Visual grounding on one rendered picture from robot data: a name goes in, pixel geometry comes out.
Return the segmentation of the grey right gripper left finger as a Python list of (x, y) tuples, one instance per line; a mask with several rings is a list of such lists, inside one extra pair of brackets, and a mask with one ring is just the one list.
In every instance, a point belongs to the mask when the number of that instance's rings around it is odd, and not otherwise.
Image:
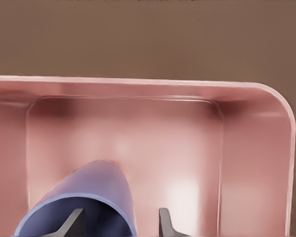
[(85, 210), (75, 209), (54, 235), (55, 237), (85, 237)]

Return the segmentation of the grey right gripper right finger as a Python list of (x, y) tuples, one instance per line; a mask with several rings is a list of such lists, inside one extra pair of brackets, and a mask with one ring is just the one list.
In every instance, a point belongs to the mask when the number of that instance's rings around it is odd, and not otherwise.
[(184, 234), (177, 232), (171, 221), (170, 212), (167, 208), (159, 209), (159, 236), (160, 237), (183, 237)]

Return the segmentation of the purple blue cup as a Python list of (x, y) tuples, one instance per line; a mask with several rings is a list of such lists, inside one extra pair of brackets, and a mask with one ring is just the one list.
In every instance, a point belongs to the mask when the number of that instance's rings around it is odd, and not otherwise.
[(19, 222), (15, 237), (55, 237), (77, 208), (85, 210), (85, 237), (136, 237), (133, 199), (121, 169), (98, 160), (55, 185)]

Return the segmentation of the pink plastic box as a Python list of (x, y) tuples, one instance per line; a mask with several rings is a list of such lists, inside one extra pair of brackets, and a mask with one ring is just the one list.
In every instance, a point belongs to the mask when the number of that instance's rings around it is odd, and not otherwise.
[(296, 122), (260, 83), (0, 76), (0, 237), (78, 168), (115, 163), (136, 237), (290, 233)]

